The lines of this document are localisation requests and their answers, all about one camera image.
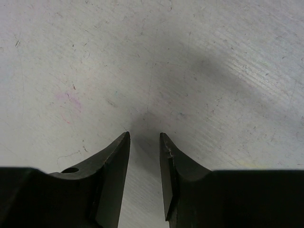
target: white surface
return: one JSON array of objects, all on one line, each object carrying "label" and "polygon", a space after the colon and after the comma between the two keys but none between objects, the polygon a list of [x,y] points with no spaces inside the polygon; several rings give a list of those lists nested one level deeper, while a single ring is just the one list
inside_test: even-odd
[{"label": "white surface", "polygon": [[122,132],[120,227],[164,222],[158,137],[210,169],[303,168],[301,0],[1,1],[1,166],[62,171]]}]

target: scratch mark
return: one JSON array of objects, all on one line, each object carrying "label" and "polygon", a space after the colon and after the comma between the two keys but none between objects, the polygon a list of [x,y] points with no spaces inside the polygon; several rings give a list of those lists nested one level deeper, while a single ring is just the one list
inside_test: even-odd
[{"label": "scratch mark", "polygon": [[86,31],[88,34],[90,34],[90,35],[92,35],[93,37],[95,37],[95,35],[92,34],[92,33],[90,33],[88,30],[85,29],[85,31]]},{"label": "scratch mark", "polygon": [[74,153],[69,154],[69,155],[65,155],[65,156],[60,156],[60,157],[58,157],[58,158],[57,158],[57,165],[58,165],[58,167],[60,168],[60,165],[59,165],[59,163],[58,163],[60,158],[68,158],[68,157],[70,157],[70,156],[72,156],[72,155],[74,155],[74,154],[78,154],[78,153],[81,154],[80,151],[77,151],[77,152],[74,152]]},{"label": "scratch mark", "polygon": [[304,66],[301,66],[300,64],[298,64],[298,66],[299,66],[300,68],[304,69]]},{"label": "scratch mark", "polygon": [[209,115],[209,106],[208,106],[208,104],[206,104],[206,107],[207,107],[207,114]]},{"label": "scratch mark", "polygon": [[209,24],[210,24],[210,22],[211,22],[211,12],[212,12],[212,8],[210,9]]},{"label": "scratch mark", "polygon": [[90,52],[88,52],[88,51],[85,51],[85,53],[84,53],[84,55],[83,55],[83,57],[84,57],[84,59],[88,59],[89,57],[90,57]]},{"label": "scratch mark", "polygon": [[65,119],[65,117],[62,115],[62,113],[60,113],[60,114],[61,114],[61,116],[62,116],[62,119],[63,119],[64,121],[66,121],[68,124],[70,124],[70,122],[67,121],[67,120]]},{"label": "scratch mark", "polygon": [[75,122],[74,122],[73,117],[72,117],[72,111],[71,111],[71,108],[69,108],[68,110],[69,110],[70,117],[71,117],[71,120],[72,120],[72,122],[73,122],[73,125],[75,125]]},{"label": "scratch mark", "polygon": [[20,61],[20,66],[21,66],[21,77],[22,77],[23,98],[22,98],[22,115],[21,115],[21,119],[23,120],[23,114],[24,114],[24,75],[23,75],[23,65],[22,65],[21,56],[20,56],[19,51],[18,51],[18,56],[19,56],[19,61]]},{"label": "scratch mark", "polygon": [[86,150],[85,146],[83,146],[83,148],[84,148],[85,152],[88,152],[88,151]]},{"label": "scratch mark", "polygon": [[303,137],[299,136],[299,132],[297,132],[295,134],[297,141],[302,142],[303,141]]},{"label": "scratch mark", "polygon": [[186,117],[186,115],[185,115],[184,113],[182,113],[182,112],[180,112],[179,115],[180,115],[181,117],[183,117],[183,118]]},{"label": "scratch mark", "polygon": [[170,12],[172,10],[172,0],[169,0],[169,8],[168,8],[168,12]]},{"label": "scratch mark", "polygon": [[114,108],[117,108],[117,105],[116,105],[114,102],[112,102],[111,100],[107,99],[106,101],[107,101],[110,105],[112,105]]},{"label": "scratch mark", "polygon": [[[154,42],[156,41],[157,38],[157,33],[158,33],[158,29],[156,30],[156,34],[155,34],[155,38],[154,38]],[[153,76],[153,67],[154,67],[154,60],[155,60],[155,49],[156,49],[156,45],[154,45],[154,50],[153,50],[153,58],[152,58],[152,67],[151,67],[151,75],[150,75],[150,85],[149,85],[149,91],[148,91],[148,104],[147,104],[147,129],[149,128],[149,101],[150,101],[150,90],[151,90],[151,84],[152,84],[152,76]]]},{"label": "scratch mark", "polygon": [[189,32],[189,37],[188,37],[188,50],[187,50],[187,58],[189,56],[189,52],[190,52],[190,36],[191,36],[191,32]]},{"label": "scratch mark", "polygon": [[[121,125],[122,126],[122,125]],[[128,131],[124,126],[122,126],[124,128],[125,131]]]},{"label": "scratch mark", "polygon": [[172,115],[173,111],[170,113],[170,119],[171,119],[171,115]]},{"label": "scratch mark", "polygon": [[290,111],[290,108],[291,108],[291,103],[292,103],[292,100],[293,100],[293,97],[294,97],[294,93],[295,93],[295,87],[296,87],[296,84],[297,84],[298,82],[296,81],[295,82],[295,84],[294,84],[294,89],[293,89],[293,93],[291,94],[291,98],[290,98],[290,101],[289,101],[289,105],[288,105],[288,111],[287,111],[287,113],[289,113],[289,111]]},{"label": "scratch mark", "polygon": [[7,149],[10,153],[14,154],[17,158],[19,158],[17,156],[17,154],[15,154],[12,150],[10,150],[8,147],[6,147],[5,145],[3,145],[2,143],[0,143],[1,146],[3,146],[5,149]]},{"label": "scratch mark", "polygon": [[276,131],[277,131],[277,130],[275,130],[274,134],[272,135],[271,142],[272,142],[272,141],[274,140],[274,138],[275,138]]},{"label": "scratch mark", "polygon": [[77,109],[78,112],[81,113],[82,105],[79,102],[77,98],[75,98],[73,95],[70,95],[68,93],[60,93],[56,95],[56,98],[58,100],[66,101],[68,99],[69,102],[73,104],[73,107]]}]

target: scratched white surface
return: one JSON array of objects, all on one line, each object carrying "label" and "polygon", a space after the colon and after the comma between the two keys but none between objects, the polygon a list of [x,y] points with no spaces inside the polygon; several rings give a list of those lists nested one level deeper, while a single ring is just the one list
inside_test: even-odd
[{"label": "scratched white surface", "polygon": [[166,228],[158,136],[210,169],[304,167],[302,0],[1,0],[1,166],[122,132],[121,228]]}]

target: black metal jaw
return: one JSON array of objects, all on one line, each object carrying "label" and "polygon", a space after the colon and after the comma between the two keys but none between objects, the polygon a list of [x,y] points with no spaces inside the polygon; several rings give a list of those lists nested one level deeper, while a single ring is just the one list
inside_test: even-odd
[{"label": "black metal jaw", "polygon": [[303,171],[210,171],[160,135],[170,228],[304,227]]},{"label": "black metal jaw", "polygon": [[0,168],[0,227],[117,228],[130,134],[61,173]]}]

